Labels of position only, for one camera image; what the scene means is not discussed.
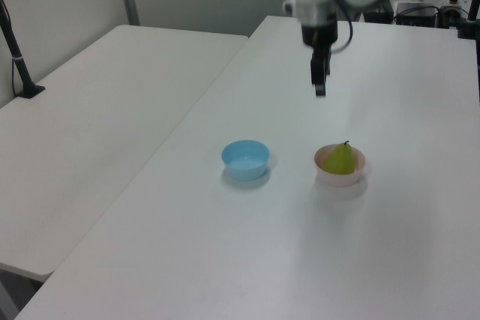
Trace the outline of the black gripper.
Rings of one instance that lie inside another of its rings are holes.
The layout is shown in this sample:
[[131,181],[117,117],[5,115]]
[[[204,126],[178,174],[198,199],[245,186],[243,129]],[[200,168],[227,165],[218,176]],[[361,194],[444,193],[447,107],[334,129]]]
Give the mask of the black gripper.
[[331,47],[338,39],[338,25],[301,26],[303,43],[313,50],[310,60],[311,83],[317,97],[326,96],[326,76],[330,75]]

